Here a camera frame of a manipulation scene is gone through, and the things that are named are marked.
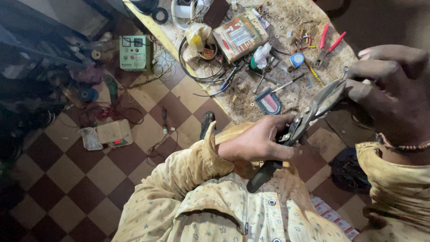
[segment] workbench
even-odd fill
[[[243,6],[258,5],[262,3],[257,0],[240,0],[237,2],[239,4],[238,11],[233,12],[230,8],[227,12],[227,16],[231,19],[245,11],[251,10],[251,8],[244,8]],[[139,13],[128,0],[124,0],[124,3],[158,39],[158,41],[163,44],[172,56],[179,61],[178,48],[185,36],[185,31],[179,29],[170,21],[159,25],[154,22],[151,16],[145,16]],[[160,0],[158,6],[165,8],[169,14],[171,14],[170,0]],[[340,36],[334,29],[327,15],[312,0],[271,0],[270,2],[263,2],[263,6],[270,6],[267,10],[267,14],[263,17],[270,23],[270,26],[266,31],[270,36],[269,43],[273,47],[288,50],[292,53],[296,47],[290,43],[293,36],[297,36],[298,31],[301,31],[303,28],[306,30],[308,35],[311,36],[312,45],[316,46],[316,48],[307,48],[306,50],[301,51],[310,65],[312,65],[318,57],[319,43],[326,23],[329,24],[329,28],[326,35],[324,50],[327,50]],[[286,37],[288,31],[292,32],[291,38]],[[285,37],[276,39],[276,34],[280,34]],[[210,64],[209,62],[204,61],[198,56],[197,51],[190,47],[182,51],[182,54],[182,57],[186,62],[186,68],[192,75],[207,77],[219,69],[219,64]],[[287,68],[291,65],[288,60],[290,56],[281,54],[280,57],[283,61],[278,64],[278,66],[283,65]],[[315,72],[319,75],[324,84],[328,84],[342,76],[342,69],[344,66],[350,66],[355,61],[357,61],[356,55],[344,38],[339,45],[328,56],[326,56],[323,65],[319,70],[315,70]],[[276,92],[276,95],[282,104],[281,110],[298,107],[298,110],[302,111],[309,105],[313,96],[322,88],[322,86],[304,63],[291,73],[285,72],[279,67],[275,67],[272,71],[268,72],[267,76],[269,78],[277,80],[280,83],[286,83],[304,72],[308,73],[303,78]],[[306,77],[308,77],[312,82],[311,88],[308,88],[309,81]],[[258,105],[251,106],[251,103],[255,103],[254,98],[256,97],[252,91],[257,86],[259,80],[259,76],[246,72],[244,68],[236,75],[228,89],[215,96],[215,101],[227,112],[235,124],[247,121],[257,121],[259,118],[264,116]],[[218,92],[221,84],[222,82],[214,84],[210,87],[212,91],[210,91],[209,88],[206,89],[206,91],[209,91],[209,93],[216,93]],[[263,81],[257,94],[261,93],[267,87],[271,87],[273,90],[277,88],[275,84],[269,81]]]

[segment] fingernail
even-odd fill
[[[370,49],[362,50],[362,51],[358,52],[358,57],[361,57],[361,56],[369,54],[369,53],[370,53]]]
[[[367,59],[369,59],[369,58],[370,58],[370,55],[369,55],[369,54],[367,54],[367,55],[365,55],[365,56],[361,57],[361,58],[360,58],[360,60],[367,60]]]

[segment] pliers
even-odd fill
[[[315,69],[319,69],[319,67],[323,64],[324,62],[324,57],[326,55],[328,55],[331,51],[333,51],[336,46],[338,46],[338,44],[340,43],[340,41],[342,40],[342,38],[345,36],[346,32],[344,32],[343,34],[341,34],[341,36],[338,38],[338,40],[330,47],[330,49],[328,49],[327,51],[323,51],[324,49],[324,44],[326,41],[326,34],[327,34],[327,30],[329,29],[329,24],[326,24],[324,27],[324,31],[322,32],[322,36],[321,36],[321,42],[319,44],[319,55],[318,58],[316,59],[316,61],[313,64],[313,68]]]
[[[309,106],[289,125],[288,130],[286,130],[287,133],[282,133],[277,138],[278,144],[293,146],[305,133],[311,121],[323,116],[344,98],[345,76],[348,68],[345,67],[343,71],[344,74],[341,78],[334,80],[316,93]],[[255,193],[265,182],[270,180],[277,169],[282,169],[282,163],[282,161],[275,160],[265,161],[258,173],[248,181],[246,185],[248,192]]]

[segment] white plastic bag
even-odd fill
[[[206,24],[191,24],[185,31],[188,44],[197,51],[202,52],[211,31],[211,27]]]
[[[257,64],[257,67],[263,69],[267,66],[266,58],[270,55],[269,51],[272,49],[272,46],[269,43],[266,43],[263,46],[259,46],[258,49],[254,53],[254,62]]]

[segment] person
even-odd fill
[[[430,241],[430,95],[422,75],[429,53],[383,45],[359,57],[347,74],[344,108],[368,117],[363,120],[386,143],[356,146],[372,205],[364,210],[369,225],[354,241]],[[113,241],[349,241],[312,205],[294,166],[300,149],[274,142],[293,119],[265,116],[216,137],[216,121],[210,122],[203,140],[171,154],[135,187]],[[266,160],[283,161],[283,169],[247,192],[248,179]]]

